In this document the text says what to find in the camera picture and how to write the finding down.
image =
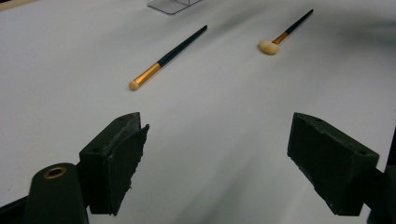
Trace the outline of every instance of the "gold ferrule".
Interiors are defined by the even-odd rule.
[[[135,78],[134,81],[137,85],[142,85],[145,83],[152,75],[154,75],[158,70],[160,70],[161,66],[159,63],[155,63],[152,65],[146,72],[142,73],[139,77]]]
[[[280,44],[280,42],[282,42],[282,40],[285,39],[286,36],[288,36],[288,33],[286,32],[281,34],[280,36],[277,37],[277,39],[273,40],[273,43],[277,45]]]

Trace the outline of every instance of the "white table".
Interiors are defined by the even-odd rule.
[[[309,9],[276,56],[258,50]],[[116,117],[150,124],[116,217],[91,223],[348,223],[287,157],[294,112],[381,155],[396,124],[392,0],[204,0],[175,16],[144,0],[40,0],[0,12],[0,206]],[[128,83],[204,25],[138,91]]]

